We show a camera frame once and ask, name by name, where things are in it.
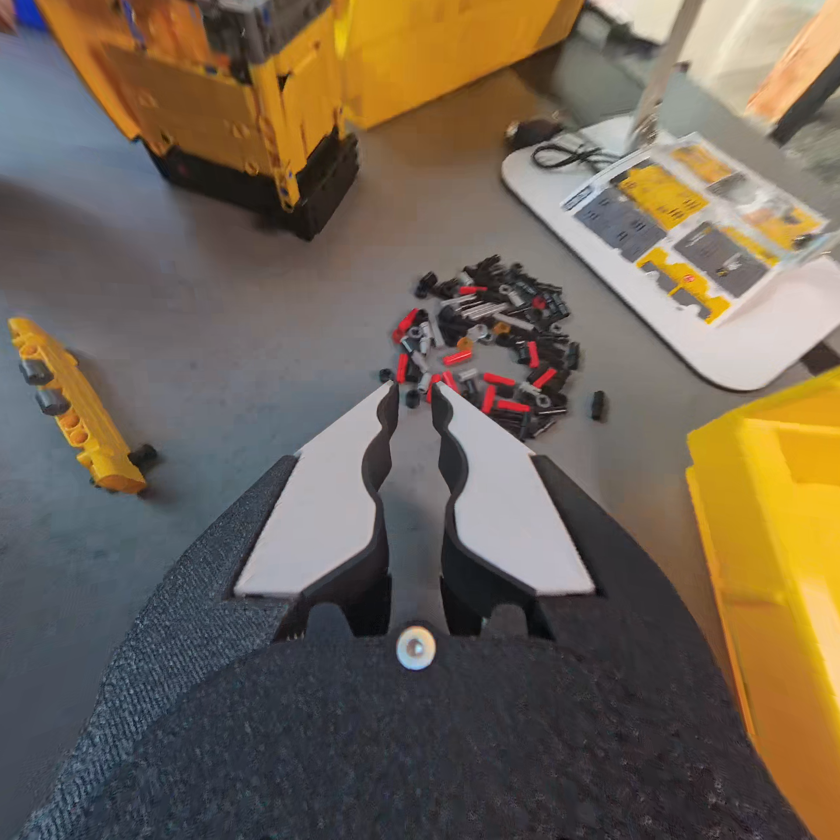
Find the pile of small lego pins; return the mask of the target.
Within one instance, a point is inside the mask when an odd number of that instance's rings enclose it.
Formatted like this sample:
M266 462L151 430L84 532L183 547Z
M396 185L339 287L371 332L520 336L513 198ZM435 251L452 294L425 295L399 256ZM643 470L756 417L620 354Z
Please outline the pile of small lego pins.
M393 360L376 374L396 383L406 407L446 385L523 443L568 415L582 350L558 281L490 255L450 277L428 271L411 293L391 331Z

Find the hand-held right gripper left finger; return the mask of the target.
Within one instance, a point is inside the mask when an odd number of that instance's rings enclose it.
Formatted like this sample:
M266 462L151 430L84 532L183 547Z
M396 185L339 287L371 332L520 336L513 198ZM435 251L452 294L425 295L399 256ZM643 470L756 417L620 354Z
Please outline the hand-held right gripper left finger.
M295 637L334 606L356 637L385 635L392 610L380 489L392 467L399 389L386 381L294 455L234 579L234 598L285 602L277 635Z

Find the sticker sheet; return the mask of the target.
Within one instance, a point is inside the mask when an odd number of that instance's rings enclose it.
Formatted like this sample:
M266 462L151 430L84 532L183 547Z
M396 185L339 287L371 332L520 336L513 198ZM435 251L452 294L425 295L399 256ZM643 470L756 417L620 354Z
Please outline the sticker sheet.
M838 240L825 215L698 133L624 156L562 209L710 326Z

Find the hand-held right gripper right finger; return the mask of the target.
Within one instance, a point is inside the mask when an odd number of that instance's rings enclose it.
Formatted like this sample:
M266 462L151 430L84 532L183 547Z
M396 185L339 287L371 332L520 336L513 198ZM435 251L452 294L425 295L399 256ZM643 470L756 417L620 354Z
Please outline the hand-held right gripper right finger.
M440 591L448 632L479 635L498 607L551 635L543 603L596 593L529 446L447 384L432 390L438 469L449 491Z

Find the wooden post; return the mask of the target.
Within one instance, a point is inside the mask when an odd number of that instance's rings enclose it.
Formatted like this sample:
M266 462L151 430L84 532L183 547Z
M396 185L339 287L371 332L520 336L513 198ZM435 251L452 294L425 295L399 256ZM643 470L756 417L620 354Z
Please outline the wooden post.
M825 1L752 94L745 114L765 130L776 128L838 53L839 2Z

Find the yellow lego robot model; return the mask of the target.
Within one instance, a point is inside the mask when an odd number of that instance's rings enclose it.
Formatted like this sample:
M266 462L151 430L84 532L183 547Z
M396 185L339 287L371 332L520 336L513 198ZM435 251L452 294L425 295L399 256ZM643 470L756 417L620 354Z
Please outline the yellow lego robot model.
M329 1L42 1L90 94L166 181L310 241L360 168Z

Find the yellow plastic bin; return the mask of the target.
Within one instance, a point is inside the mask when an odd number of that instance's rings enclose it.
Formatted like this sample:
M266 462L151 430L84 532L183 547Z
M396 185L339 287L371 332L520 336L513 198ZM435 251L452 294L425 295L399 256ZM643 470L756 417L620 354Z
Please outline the yellow plastic bin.
M371 129L559 44L583 1L336 1L344 114Z
M687 436L686 479L753 746L839 837L839 371Z

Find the yellow lego beam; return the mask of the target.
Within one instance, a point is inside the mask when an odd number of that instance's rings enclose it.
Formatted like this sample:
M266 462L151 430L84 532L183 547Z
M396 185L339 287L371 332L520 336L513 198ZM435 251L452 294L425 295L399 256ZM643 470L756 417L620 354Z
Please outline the yellow lego beam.
M21 357L40 358L55 374L54 381L39 388L59 389L70 401L71 410L52 417L90 483L111 493L138 496L147 489L143 471L128 461L132 451L103 405L98 393L82 373L78 358L68 348L27 318L7 321L12 344Z

